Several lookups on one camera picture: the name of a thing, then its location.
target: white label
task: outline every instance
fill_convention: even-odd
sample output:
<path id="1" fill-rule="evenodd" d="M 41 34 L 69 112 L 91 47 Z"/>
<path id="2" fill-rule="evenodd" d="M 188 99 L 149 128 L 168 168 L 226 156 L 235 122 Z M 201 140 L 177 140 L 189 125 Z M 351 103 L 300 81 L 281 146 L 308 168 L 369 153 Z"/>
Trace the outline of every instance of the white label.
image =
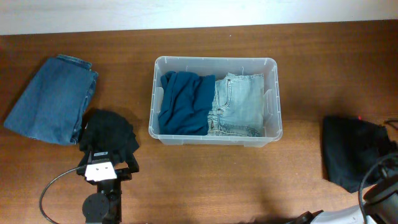
<path id="1" fill-rule="evenodd" d="M 104 156 L 104 155 L 108 155 L 108 152 L 97 152 L 97 153 L 94 153 L 94 156 Z"/>

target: black cloth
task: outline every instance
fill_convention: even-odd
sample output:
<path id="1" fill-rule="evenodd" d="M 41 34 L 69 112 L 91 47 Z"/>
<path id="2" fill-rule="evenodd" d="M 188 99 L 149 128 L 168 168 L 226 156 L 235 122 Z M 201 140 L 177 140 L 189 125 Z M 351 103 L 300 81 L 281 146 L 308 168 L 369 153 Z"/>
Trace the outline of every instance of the black cloth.
<path id="1" fill-rule="evenodd" d="M 365 173 L 379 157 L 389 153 L 391 146 L 385 127 L 337 116 L 323 120 L 323 161 L 328 179 L 350 193 L 358 191 Z M 374 170 L 364 186 L 379 180 L 379 173 Z"/>
<path id="2" fill-rule="evenodd" d="M 80 141 L 80 151 L 85 153 L 85 158 L 80 166 L 87 163 L 92 150 L 96 152 L 109 152 L 113 165 L 117 163 L 135 162 L 132 153 L 139 145 L 133 127 L 129 122 L 112 111 L 96 110 L 87 123 Z"/>

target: blue jeans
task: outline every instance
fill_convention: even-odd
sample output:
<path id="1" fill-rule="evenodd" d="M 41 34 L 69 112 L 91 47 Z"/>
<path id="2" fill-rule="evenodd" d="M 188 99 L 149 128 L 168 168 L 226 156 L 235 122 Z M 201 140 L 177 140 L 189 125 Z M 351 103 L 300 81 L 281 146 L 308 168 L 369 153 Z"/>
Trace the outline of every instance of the blue jeans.
<path id="1" fill-rule="evenodd" d="M 4 127 L 41 141 L 76 144 L 98 73 L 75 57 L 49 58 L 18 99 Z"/>
<path id="2" fill-rule="evenodd" d="M 234 75 L 216 81 L 208 115 L 210 136 L 264 136 L 264 75 Z"/>

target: wood grain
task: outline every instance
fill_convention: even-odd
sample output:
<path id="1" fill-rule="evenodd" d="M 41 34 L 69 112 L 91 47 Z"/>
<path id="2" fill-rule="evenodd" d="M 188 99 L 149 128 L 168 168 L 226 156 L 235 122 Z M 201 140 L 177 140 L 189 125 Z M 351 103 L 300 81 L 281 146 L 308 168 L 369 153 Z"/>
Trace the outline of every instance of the wood grain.
<path id="1" fill-rule="evenodd" d="M 67 54 L 99 73 L 90 108 L 113 110 L 133 125 L 141 171 L 123 183 L 124 223 L 237 223 L 339 210 L 357 195 L 325 180 L 320 120 L 360 114 L 398 117 L 398 21 L 136 30 L 0 37 L 0 116 L 4 121 L 48 57 Z M 148 134 L 155 59 L 272 57 L 278 64 L 284 135 L 263 148 L 165 146 Z M 389 129 L 392 139 L 397 133 Z M 58 146 L 0 128 L 0 219 L 45 223 L 45 185 L 75 167 L 78 146 Z M 95 192 L 77 175 L 44 198 L 60 223 L 83 223 L 81 205 Z"/>

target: clear plastic container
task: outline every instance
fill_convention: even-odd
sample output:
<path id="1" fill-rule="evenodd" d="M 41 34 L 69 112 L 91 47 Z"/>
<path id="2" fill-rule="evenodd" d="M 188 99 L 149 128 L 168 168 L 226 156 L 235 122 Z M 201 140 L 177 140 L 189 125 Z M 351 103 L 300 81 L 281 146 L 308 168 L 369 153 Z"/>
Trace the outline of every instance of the clear plastic container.
<path id="1" fill-rule="evenodd" d="M 186 136 L 159 134 L 158 115 L 164 90 L 160 77 L 168 71 L 195 72 L 199 76 L 216 75 L 223 79 L 227 73 L 235 75 L 264 74 L 264 136 Z M 282 137 L 277 65 L 272 58 L 202 58 L 161 56 L 155 61 L 152 103 L 150 106 L 149 134 L 166 145 L 222 144 L 262 147 Z"/>

